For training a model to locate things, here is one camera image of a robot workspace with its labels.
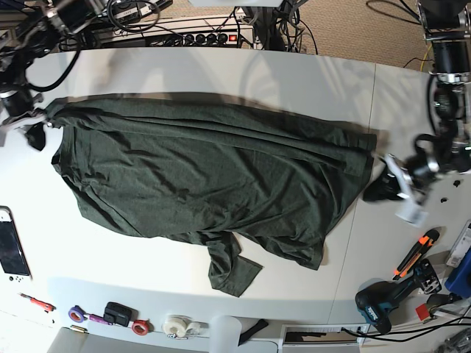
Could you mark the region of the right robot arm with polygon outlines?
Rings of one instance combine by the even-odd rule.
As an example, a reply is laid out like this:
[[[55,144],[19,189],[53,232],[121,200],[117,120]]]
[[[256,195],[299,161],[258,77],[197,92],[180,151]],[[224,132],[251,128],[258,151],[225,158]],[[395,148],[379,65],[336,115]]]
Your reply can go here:
[[[32,84],[26,70],[36,59],[50,54],[61,41],[77,36],[97,16],[106,1],[51,1],[30,14],[14,29],[1,35],[1,105],[7,118],[1,122],[1,145],[7,134],[21,130],[27,143],[41,151],[46,145],[45,110],[35,105],[43,94],[58,88],[70,74],[81,52],[76,54],[62,75],[47,86]]]

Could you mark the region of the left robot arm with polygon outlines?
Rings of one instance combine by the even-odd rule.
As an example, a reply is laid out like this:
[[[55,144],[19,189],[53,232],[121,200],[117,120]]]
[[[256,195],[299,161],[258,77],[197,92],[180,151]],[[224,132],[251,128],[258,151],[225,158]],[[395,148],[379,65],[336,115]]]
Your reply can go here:
[[[384,169],[364,191],[366,202],[423,204],[431,185],[470,171],[470,2],[418,1],[416,18],[433,54],[426,107],[431,133],[414,139],[414,155],[383,158]]]

